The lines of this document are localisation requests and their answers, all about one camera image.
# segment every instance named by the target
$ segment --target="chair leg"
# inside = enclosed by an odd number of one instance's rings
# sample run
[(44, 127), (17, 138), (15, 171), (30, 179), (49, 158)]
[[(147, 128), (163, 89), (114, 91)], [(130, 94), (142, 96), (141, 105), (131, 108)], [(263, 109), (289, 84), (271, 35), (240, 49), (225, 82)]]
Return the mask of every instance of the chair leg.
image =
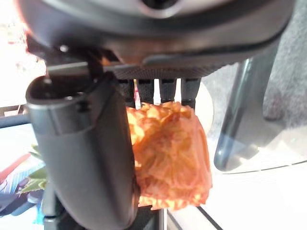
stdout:
[(252, 158), (258, 147), (266, 146), (284, 128), (282, 120), (266, 121), (262, 111), (278, 44), (239, 65), (214, 157), (221, 171)]

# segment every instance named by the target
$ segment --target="metal bar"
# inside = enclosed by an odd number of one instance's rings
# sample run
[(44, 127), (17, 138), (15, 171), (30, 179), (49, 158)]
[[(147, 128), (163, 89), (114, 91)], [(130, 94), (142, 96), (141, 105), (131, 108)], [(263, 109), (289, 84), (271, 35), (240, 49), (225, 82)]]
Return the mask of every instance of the metal bar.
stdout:
[(0, 117), (0, 128), (20, 126), (20, 125), (25, 125), (29, 123), (30, 123), (29, 117), (23, 114), (19, 114), (15, 116)]

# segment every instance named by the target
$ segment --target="dark gray plastic part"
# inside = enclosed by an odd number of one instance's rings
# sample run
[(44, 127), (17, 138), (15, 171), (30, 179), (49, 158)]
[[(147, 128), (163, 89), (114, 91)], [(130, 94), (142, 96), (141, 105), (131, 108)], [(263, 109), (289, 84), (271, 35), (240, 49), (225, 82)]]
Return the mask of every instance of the dark gray plastic part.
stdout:
[(95, 83), (62, 76), (51, 82), (35, 79), (26, 99), (59, 200), (87, 229), (127, 228), (135, 219), (140, 192), (117, 80), (105, 73)]

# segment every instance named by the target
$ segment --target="white surface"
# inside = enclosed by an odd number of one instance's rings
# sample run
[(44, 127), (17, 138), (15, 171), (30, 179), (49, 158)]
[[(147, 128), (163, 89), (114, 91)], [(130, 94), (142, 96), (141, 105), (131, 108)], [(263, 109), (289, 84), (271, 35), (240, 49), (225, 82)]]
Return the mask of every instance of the white surface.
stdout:
[[(224, 230), (307, 229), (307, 126), (285, 130), (268, 146), (222, 174), (212, 167), (213, 188), (203, 208)], [(271, 167), (284, 168), (259, 171)]]
[[(30, 150), (32, 144), (36, 144), (36, 138), (31, 124), (1, 128), (0, 172), (13, 163), (17, 158), (26, 154)], [(32, 166), (32, 163), (37, 164), (37, 162), (32, 158), (27, 160), (27, 168)], [(16, 170), (23, 170), (23, 164), (21, 164)]]
[(172, 212), (172, 215), (184, 230), (216, 230), (196, 207), (188, 206)]
[(204, 209), (224, 230), (307, 229), (307, 165), (213, 176)]

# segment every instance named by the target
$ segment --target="orange plastic bag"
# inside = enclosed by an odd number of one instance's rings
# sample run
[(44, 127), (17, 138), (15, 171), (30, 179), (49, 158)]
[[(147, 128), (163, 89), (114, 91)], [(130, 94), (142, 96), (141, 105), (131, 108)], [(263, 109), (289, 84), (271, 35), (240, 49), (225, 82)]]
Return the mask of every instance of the orange plastic bag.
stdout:
[(139, 206), (172, 210), (204, 204), (212, 187), (207, 140), (193, 109), (180, 103), (127, 108)]

